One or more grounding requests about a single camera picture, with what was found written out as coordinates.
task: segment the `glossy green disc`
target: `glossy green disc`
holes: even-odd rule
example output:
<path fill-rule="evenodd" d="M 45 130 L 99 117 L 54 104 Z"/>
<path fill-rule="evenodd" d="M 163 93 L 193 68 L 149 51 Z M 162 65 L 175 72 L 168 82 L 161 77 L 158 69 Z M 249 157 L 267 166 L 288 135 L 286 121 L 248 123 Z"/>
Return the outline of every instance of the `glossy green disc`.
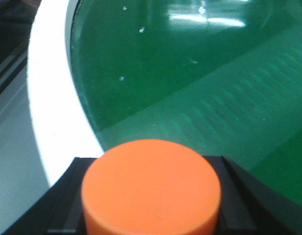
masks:
<path fill-rule="evenodd" d="M 175 141 L 302 205 L 302 0 L 84 0 L 71 65 L 105 150 Z"/>

